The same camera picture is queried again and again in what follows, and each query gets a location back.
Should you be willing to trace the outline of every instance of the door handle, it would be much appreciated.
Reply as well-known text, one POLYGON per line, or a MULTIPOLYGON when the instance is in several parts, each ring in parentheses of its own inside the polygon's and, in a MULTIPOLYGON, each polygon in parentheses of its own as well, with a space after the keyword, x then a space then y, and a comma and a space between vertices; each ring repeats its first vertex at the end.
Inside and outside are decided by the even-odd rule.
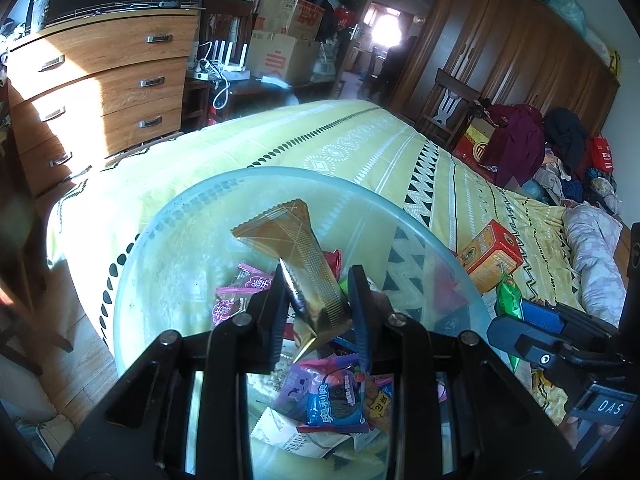
POLYGON ((51 59, 41 65, 38 69, 38 72, 44 72, 45 70, 50 70, 51 68, 57 68, 65 62, 65 55, 60 54, 58 57, 51 59))
POLYGON ((140 86, 146 88, 147 86, 155 86, 164 83, 164 76, 155 77, 153 79, 143 79, 140 81, 140 86))
POLYGON ((171 34, 161 34, 159 36, 147 36, 147 43, 161 43, 161 41, 171 41, 173 39, 173 35, 171 34))
POLYGON ((63 156, 61 156, 60 158, 56 158, 55 160, 50 160, 49 167, 55 168, 56 166, 61 166, 62 164, 66 164, 67 162, 69 162, 69 160, 71 160, 72 156, 74 156, 74 154, 72 152, 68 152, 68 153, 65 153, 63 156))
POLYGON ((61 106, 55 112, 51 112, 50 114, 47 114, 44 117, 40 118, 40 122, 46 123, 47 121, 60 117, 60 115, 64 114, 65 112, 66 108, 61 106))
POLYGON ((160 124, 162 122, 162 115, 158 115, 155 119, 151 119, 150 121, 140 121, 138 123, 139 128, 148 128, 149 126, 156 126, 156 124, 160 124))

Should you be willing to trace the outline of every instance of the maroon clothing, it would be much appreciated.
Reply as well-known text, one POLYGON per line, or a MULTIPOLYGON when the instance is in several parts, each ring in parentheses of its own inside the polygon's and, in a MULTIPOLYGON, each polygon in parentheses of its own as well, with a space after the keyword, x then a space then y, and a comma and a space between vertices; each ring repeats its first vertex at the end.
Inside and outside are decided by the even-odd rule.
POLYGON ((534 176, 545 158, 542 115, 529 105, 492 105, 489 113, 496 124, 504 124, 503 118, 508 123, 492 133, 481 164, 498 167, 496 186, 506 186, 511 177, 522 186, 534 176))

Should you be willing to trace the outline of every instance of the green snack package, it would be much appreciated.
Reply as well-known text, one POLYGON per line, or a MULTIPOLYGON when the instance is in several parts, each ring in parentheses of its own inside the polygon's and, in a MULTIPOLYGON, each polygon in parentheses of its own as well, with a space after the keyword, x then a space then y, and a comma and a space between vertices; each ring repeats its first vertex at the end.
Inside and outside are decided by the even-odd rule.
MULTIPOLYGON (((513 280, 513 277, 506 272, 502 273, 502 277, 495 287, 495 315, 517 317, 522 319, 522 293, 513 280)), ((509 361, 511 362, 511 368, 516 371, 520 358, 510 355, 509 361)))

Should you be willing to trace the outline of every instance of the chest of drawers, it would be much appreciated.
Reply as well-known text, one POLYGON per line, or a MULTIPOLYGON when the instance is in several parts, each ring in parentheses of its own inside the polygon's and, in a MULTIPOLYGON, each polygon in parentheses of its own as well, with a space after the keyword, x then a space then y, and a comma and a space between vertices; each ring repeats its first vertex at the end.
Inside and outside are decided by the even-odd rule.
POLYGON ((180 129, 197 22, 192 9, 118 12, 47 27, 12 46, 12 125, 34 196, 180 129))

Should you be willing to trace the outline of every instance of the gold wrapper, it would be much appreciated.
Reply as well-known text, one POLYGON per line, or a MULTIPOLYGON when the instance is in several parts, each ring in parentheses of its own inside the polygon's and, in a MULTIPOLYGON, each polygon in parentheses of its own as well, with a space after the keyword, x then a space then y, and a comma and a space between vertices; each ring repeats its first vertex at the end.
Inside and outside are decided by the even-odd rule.
POLYGON ((347 297, 324 259, 305 202, 277 205, 231 232, 242 243, 280 260, 296 311, 294 362, 351 328, 347 297))

